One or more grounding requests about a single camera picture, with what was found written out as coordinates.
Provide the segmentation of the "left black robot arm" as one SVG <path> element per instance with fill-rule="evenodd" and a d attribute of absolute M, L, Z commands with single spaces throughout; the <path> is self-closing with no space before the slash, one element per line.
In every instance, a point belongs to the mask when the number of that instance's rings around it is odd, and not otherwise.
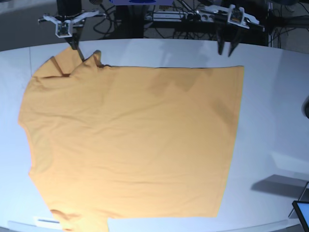
<path fill-rule="evenodd" d="M 221 4 L 199 6 L 195 13 L 213 23 L 217 51 L 221 55 L 229 42 L 230 57 L 240 43 L 264 45 L 267 37 L 266 10 L 253 0 L 223 0 Z"/>

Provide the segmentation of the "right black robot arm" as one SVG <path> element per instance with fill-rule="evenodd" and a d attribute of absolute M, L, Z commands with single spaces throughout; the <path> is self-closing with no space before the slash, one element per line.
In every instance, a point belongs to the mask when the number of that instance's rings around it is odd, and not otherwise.
<path fill-rule="evenodd" d="M 82 35 L 84 25 L 88 18 L 101 17 L 106 18 L 105 13 L 101 13 L 98 9 L 84 11 L 80 0 L 57 0 L 57 14 L 44 14 L 38 19 L 38 24 L 43 22 L 51 22 L 55 25 L 55 35 L 70 45 L 77 51 L 81 60 L 84 56 L 79 48 L 79 41 Z"/>

